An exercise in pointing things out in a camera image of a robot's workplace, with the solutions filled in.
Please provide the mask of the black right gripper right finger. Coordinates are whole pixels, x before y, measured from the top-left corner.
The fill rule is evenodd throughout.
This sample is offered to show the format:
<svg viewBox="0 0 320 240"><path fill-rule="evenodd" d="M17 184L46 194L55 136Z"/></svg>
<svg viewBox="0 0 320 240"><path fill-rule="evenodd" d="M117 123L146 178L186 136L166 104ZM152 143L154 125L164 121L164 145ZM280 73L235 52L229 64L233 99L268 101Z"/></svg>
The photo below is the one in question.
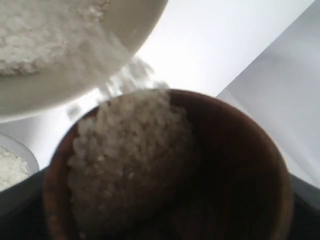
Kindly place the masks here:
<svg viewBox="0 0 320 240"><path fill-rule="evenodd" d="M288 240L320 240L320 189L290 175L294 214Z"/></svg>

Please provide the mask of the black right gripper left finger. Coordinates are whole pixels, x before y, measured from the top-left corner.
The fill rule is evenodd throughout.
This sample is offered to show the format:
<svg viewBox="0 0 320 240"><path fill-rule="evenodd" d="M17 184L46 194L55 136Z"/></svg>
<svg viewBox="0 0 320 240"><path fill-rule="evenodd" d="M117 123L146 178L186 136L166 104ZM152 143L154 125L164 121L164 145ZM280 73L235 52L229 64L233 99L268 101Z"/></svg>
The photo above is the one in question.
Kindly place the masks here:
<svg viewBox="0 0 320 240"><path fill-rule="evenodd" d="M43 212L42 187L46 170L0 193L2 240L49 240Z"/></svg>

